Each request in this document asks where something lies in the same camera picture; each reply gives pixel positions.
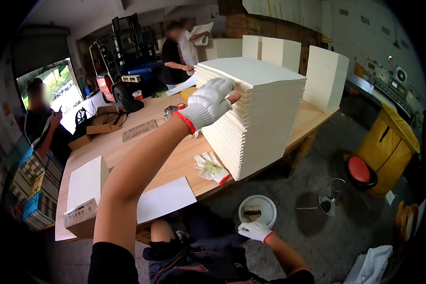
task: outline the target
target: bundle of paper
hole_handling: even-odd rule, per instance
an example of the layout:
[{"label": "bundle of paper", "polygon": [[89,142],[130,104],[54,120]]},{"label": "bundle of paper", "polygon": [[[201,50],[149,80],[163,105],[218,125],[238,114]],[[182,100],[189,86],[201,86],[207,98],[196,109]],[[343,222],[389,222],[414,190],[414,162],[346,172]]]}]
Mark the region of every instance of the bundle of paper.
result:
[{"label": "bundle of paper", "polygon": [[209,79],[235,82],[241,99],[202,132],[235,180],[284,154],[303,97],[306,77],[260,60],[236,57],[199,63],[196,86]]}]

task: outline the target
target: metal ruler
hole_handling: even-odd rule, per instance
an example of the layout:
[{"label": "metal ruler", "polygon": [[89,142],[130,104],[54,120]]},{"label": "metal ruler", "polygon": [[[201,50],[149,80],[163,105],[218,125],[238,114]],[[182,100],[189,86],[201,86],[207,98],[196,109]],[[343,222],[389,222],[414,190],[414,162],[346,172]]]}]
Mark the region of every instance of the metal ruler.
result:
[{"label": "metal ruler", "polygon": [[125,132],[123,132],[123,143],[125,143],[126,141],[129,141],[132,138],[137,137],[141,134],[152,131],[156,128],[158,128],[158,125],[156,124],[156,120],[150,120],[148,122],[145,122],[144,124],[136,126],[135,128],[131,128],[130,130],[126,130]]}]

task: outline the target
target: white bucket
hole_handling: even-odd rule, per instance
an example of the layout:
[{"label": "white bucket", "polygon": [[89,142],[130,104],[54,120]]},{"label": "white bucket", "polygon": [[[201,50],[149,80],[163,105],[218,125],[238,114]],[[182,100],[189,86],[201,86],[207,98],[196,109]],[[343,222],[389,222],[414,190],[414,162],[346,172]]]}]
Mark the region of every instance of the white bucket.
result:
[{"label": "white bucket", "polygon": [[269,229],[271,229],[276,222],[276,205],[274,202],[264,195],[252,195],[243,200],[239,206],[238,217],[240,223],[250,222],[251,220],[248,217],[244,216],[245,205],[261,205],[262,206],[262,216],[259,218],[259,222],[266,224]]}]

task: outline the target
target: workbench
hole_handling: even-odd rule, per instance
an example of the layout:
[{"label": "workbench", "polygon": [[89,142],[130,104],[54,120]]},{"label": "workbench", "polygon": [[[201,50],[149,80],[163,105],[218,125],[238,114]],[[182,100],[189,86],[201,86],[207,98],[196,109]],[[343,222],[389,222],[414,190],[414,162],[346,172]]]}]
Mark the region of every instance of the workbench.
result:
[{"label": "workbench", "polygon": [[[114,167],[133,146],[138,144],[139,141],[148,135],[148,133],[144,133],[123,143],[122,134],[124,131],[148,122],[149,120],[156,120],[158,126],[161,126],[164,123],[163,115],[165,108],[170,105],[186,103],[186,100],[184,100],[179,93],[170,97],[167,97],[164,94],[159,98],[146,98],[142,101],[145,104],[144,108],[131,113],[120,130],[112,133],[101,134],[98,137],[95,137],[91,143],[71,152],[65,166],[60,185],[60,192],[58,194],[57,213],[55,218],[56,241],[74,240],[76,238],[75,235],[65,229],[62,217],[63,213],[67,211],[66,204],[68,200],[68,186],[71,172],[100,155],[104,157],[108,168]],[[337,110],[339,110],[339,108],[328,113],[323,113],[306,101],[302,102],[297,114],[297,119],[293,127],[290,141],[288,142],[284,154],[284,156],[288,156],[290,153],[296,153],[292,160],[292,167],[296,167],[296,165],[307,154],[307,151],[311,147],[315,138],[317,129]],[[159,186],[185,176],[197,200],[201,200],[227,186],[234,184],[235,181],[232,178],[229,178],[229,180],[222,185],[218,185],[214,180],[207,180],[199,176],[200,170],[194,168],[194,156],[200,155],[203,152],[214,151],[202,135],[200,135],[198,139],[190,139],[188,137],[183,139],[144,192],[153,190]],[[240,180],[239,182],[246,181],[252,176]],[[149,236],[148,232],[144,231],[143,233],[144,235]]]}]

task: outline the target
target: white work glove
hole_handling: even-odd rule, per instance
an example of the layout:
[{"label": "white work glove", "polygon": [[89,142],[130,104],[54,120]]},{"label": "white work glove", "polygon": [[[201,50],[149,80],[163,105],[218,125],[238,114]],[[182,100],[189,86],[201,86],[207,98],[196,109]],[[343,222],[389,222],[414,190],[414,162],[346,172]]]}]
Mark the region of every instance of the white work glove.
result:
[{"label": "white work glove", "polygon": [[194,167],[202,170],[200,176],[204,179],[213,179],[222,185],[230,177],[229,172],[221,166],[214,153],[204,152],[202,157],[194,156],[194,160],[197,162]]},{"label": "white work glove", "polygon": [[241,223],[239,225],[239,234],[245,237],[248,237],[253,240],[258,240],[265,243],[265,240],[269,235],[274,233],[272,230],[269,230],[266,225],[260,223],[259,221],[254,221],[251,223]]},{"label": "white work glove", "polygon": [[213,124],[232,109],[227,94],[235,88],[231,80],[215,78],[194,92],[187,100],[187,107],[174,113],[191,129],[191,134],[204,126]]}]

